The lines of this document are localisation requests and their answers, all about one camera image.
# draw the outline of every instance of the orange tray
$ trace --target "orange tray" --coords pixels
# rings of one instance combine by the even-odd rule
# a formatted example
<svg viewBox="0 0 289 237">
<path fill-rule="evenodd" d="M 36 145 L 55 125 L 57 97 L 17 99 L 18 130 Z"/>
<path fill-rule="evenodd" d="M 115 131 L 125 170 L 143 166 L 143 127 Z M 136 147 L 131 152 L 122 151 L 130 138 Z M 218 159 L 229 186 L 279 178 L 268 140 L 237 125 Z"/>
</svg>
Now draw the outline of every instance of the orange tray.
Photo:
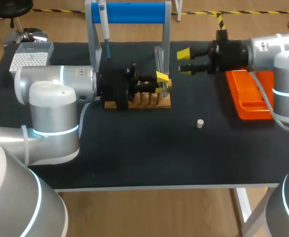
<svg viewBox="0 0 289 237">
<path fill-rule="evenodd" d="M 255 73 L 273 106 L 273 72 Z M 226 72 L 232 98 L 239 114 L 244 120 L 273 119 L 254 79 L 246 70 Z"/>
</svg>

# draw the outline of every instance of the black table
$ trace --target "black table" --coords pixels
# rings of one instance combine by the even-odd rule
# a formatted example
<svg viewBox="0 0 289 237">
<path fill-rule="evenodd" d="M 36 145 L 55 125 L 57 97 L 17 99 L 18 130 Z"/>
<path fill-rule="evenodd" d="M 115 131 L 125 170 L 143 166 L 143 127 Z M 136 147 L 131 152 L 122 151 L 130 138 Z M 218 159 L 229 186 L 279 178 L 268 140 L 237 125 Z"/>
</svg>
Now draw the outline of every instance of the black table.
<svg viewBox="0 0 289 237">
<path fill-rule="evenodd" d="M 111 62 L 103 55 L 100 72 L 110 73 L 135 62 L 139 74 L 153 75 L 155 45 L 112 43 Z M 0 62 L 0 126 L 32 127 L 30 110 L 15 98 L 8 71 L 17 46 L 10 45 Z M 176 51 L 188 46 L 205 47 L 206 43 L 171 43 L 171 109 L 123 113 L 105 111 L 96 102 L 84 117 L 78 157 L 31 169 L 58 190 L 281 182 L 289 173 L 289 132 L 273 121 L 240 120 L 224 74 L 180 74 L 178 64 L 186 62 L 176 61 Z M 88 45 L 55 43 L 51 64 L 89 65 Z M 196 126 L 198 119 L 205 122 L 201 129 Z"/>
</svg>

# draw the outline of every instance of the blue handle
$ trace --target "blue handle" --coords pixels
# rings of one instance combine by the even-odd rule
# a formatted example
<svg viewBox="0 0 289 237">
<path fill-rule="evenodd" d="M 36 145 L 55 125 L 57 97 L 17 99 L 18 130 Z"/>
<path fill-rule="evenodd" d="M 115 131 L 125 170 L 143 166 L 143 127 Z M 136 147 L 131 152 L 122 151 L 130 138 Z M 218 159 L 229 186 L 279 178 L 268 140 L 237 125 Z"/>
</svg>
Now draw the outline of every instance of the blue handle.
<svg viewBox="0 0 289 237">
<path fill-rule="evenodd" d="M 92 22 L 100 24 L 97 2 L 91 4 Z M 164 24 L 164 2 L 108 2 L 106 3 L 109 24 Z"/>
</svg>

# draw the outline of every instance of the wooden block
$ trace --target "wooden block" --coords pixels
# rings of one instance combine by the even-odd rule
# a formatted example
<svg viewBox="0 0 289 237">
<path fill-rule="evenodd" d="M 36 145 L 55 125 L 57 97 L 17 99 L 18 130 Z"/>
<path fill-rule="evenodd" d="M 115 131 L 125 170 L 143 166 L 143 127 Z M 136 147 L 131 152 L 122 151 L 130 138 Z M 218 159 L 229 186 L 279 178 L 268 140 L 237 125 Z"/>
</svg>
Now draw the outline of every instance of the wooden block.
<svg viewBox="0 0 289 237">
<path fill-rule="evenodd" d="M 172 86 L 172 81 L 168 82 L 168 86 Z M 168 109 L 171 107 L 171 97 L 168 94 L 167 97 L 162 98 L 157 93 L 137 93 L 133 102 L 128 102 L 128 108 L 132 109 Z M 107 101 L 104 104 L 104 108 L 116 109 L 116 103 L 114 101 Z"/>
</svg>

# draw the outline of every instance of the black stool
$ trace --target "black stool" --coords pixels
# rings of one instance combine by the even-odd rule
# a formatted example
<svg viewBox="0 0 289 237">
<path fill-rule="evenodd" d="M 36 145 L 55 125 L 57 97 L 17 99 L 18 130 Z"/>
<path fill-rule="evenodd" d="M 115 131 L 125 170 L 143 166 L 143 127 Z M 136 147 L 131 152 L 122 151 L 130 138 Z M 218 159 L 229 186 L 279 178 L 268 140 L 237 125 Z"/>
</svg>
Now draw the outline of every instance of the black stool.
<svg viewBox="0 0 289 237">
<path fill-rule="evenodd" d="M 33 7 L 33 0 L 0 0 L 0 18 L 11 19 L 11 28 L 16 31 L 3 40 L 3 47 L 11 43 L 21 42 L 47 42 L 45 31 L 36 28 L 23 28 L 20 16 L 28 13 Z"/>
</svg>

